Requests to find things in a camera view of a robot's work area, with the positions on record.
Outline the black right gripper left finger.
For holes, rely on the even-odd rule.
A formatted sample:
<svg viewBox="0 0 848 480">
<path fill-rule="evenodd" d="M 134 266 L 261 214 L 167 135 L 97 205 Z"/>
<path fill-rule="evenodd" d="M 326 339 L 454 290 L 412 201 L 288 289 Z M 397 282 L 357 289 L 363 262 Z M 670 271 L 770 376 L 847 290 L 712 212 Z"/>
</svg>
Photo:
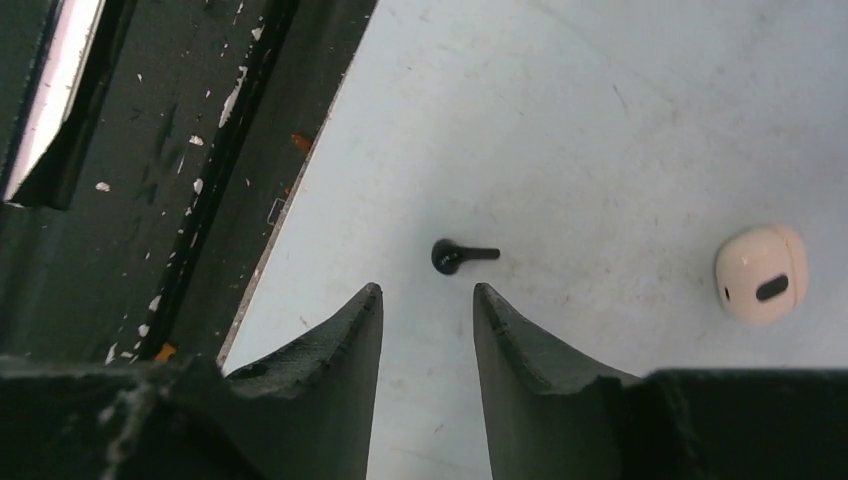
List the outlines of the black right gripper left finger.
<svg viewBox="0 0 848 480">
<path fill-rule="evenodd" d="M 5 479 L 363 479 L 383 337 L 365 285 L 327 320 L 224 375 L 166 363 L 1 361 Z"/>
</svg>

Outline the white earbud charging case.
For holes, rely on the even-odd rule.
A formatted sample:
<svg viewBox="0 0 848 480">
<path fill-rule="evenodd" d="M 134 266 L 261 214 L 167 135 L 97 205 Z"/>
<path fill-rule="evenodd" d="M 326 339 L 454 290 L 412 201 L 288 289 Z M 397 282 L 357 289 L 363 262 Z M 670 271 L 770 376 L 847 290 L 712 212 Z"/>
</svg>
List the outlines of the white earbud charging case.
<svg viewBox="0 0 848 480">
<path fill-rule="evenodd" d="M 731 317 L 753 326 L 768 325 L 794 311 L 807 295 L 805 243 L 786 225 L 750 228 L 718 249 L 715 279 L 718 297 Z"/>
</svg>

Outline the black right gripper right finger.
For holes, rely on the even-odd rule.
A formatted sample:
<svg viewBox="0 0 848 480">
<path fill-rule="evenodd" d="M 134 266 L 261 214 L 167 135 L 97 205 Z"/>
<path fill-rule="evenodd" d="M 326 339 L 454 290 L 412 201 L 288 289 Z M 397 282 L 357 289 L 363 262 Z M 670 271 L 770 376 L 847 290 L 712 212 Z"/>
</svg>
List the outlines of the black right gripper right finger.
<svg viewBox="0 0 848 480">
<path fill-rule="evenodd" d="M 666 369 L 639 378 L 473 293 L 496 479 L 843 479 L 843 369 Z"/>
</svg>

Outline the black earbud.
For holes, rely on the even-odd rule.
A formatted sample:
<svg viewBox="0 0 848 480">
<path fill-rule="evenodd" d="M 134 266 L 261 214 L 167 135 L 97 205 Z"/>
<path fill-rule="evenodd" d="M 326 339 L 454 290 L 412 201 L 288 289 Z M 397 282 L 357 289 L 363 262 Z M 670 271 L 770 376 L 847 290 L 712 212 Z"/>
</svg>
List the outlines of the black earbud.
<svg viewBox="0 0 848 480">
<path fill-rule="evenodd" d="M 497 260 L 500 256 L 501 251 L 497 248 L 463 246 L 450 239 L 440 239 L 431 248 L 431 264 L 446 276 L 456 274 L 469 261 Z"/>
</svg>

